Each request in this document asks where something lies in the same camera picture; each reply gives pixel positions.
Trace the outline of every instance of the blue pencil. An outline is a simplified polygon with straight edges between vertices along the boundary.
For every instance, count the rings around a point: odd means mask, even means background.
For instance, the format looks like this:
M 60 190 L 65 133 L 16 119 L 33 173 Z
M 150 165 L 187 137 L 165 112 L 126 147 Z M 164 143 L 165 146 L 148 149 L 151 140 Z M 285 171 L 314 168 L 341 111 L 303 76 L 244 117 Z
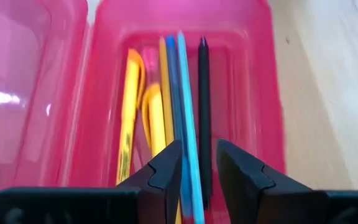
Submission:
M 178 68 L 178 56 L 175 46 L 175 38 L 169 35 L 166 39 L 167 44 L 167 57 L 168 57 L 168 71 L 169 82 L 171 88 L 171 102 L 172 102 L 172 115 L 173 115 L 173 132 L 175 139 L 182 141 L 183 147 L 183 159 L 181 168 L 181 184 L 180 184 L 180 200 L 181 211 L 185 218 L 190 218 L 193 213 L 193 207 L 191 204 L 191 183 L 190 183 L 190 171 L 188 153 L 186 150 L 186 133 L 183 127 L 183 114 L 181 111 L 181 94 L 180 94 L 180 82 L 179 82 L 179 68 Z
M 190 163 L 191 193 L 193 199 L 193 216 L 195 223 L 204 223 L 203 196 L 201 194 L 200 168 L 198 166 L 196 130 L 193 116 L 193 103 L 191 100 L 191 89 L 189 79 L 189 68 L 187 62 L 185 36 L 178 34 L 178 52 L 181 76 L 181 87 L 183 94 L 183 108 L 185 114 L 186 148 Z

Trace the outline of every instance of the black pen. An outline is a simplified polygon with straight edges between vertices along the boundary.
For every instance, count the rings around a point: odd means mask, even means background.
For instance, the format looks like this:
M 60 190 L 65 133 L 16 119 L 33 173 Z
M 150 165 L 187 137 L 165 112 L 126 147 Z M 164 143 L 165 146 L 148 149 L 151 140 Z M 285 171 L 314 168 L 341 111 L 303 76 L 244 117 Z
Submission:
M 198 157 L 204 209 L 209 208 L 209 200 L 212 195 L 211 102 L 209 96 L 209 50 L 205 37 L 202 37 L 198 47 L 198 119 L 200 127 Z

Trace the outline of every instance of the pink plastic container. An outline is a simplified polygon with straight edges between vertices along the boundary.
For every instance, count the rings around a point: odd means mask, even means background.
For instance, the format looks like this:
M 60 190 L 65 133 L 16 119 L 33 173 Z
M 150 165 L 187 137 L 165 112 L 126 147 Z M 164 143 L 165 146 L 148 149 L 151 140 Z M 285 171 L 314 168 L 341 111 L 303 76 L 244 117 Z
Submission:
M 272 18 L 265 0 L 0 0 L 0 190 L 113 187 L 126 53 L 182 30 L 198 132 L 197 48 L 211 63 L 213 154 L 224 138 L 285 171 Z M 159 74 L 147 74 L 147 82 Z M 132 173 L 150 159 L 140 112 Z M 207 223 L 229 223 L 213 157 Z

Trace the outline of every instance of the wooden table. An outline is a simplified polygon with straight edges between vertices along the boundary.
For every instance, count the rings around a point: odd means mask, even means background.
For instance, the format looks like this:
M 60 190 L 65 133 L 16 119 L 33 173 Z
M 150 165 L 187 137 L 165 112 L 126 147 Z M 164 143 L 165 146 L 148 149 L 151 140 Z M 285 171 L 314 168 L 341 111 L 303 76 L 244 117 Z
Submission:
M 269 0 L 290 177 L 358 189 L 358 0 Z

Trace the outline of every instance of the pen clip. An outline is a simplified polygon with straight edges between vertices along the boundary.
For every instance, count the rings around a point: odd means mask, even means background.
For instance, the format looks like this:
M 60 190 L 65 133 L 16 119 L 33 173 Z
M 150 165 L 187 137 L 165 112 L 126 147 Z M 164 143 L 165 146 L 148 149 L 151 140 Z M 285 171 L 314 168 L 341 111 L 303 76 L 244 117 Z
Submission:
M 137 101 L 136 101 L 136 108 L 139 109 L 140 103 L 142 101 L 144 86 L 145 86 L 145 66 L 142 56 L 140 56 L 140 54 L 134 49 L 128 50 L 128 58 L 134 60 L 140 67 L 140 81 L 139 81 L 139 88 L 137 92 Z
M 149 119 L 149 102 L 150 99 L 160 91 L 160 85 L 158 83 L 151 84 L 148 89 L 146 89 L 143 101 L 142 101 L 142 119 L 143 119 L 143 127 L 144 133 L 146 135 L 147 144 L 149 148 L 152 148 L 152 138 L 150 133 L 150 119 Z

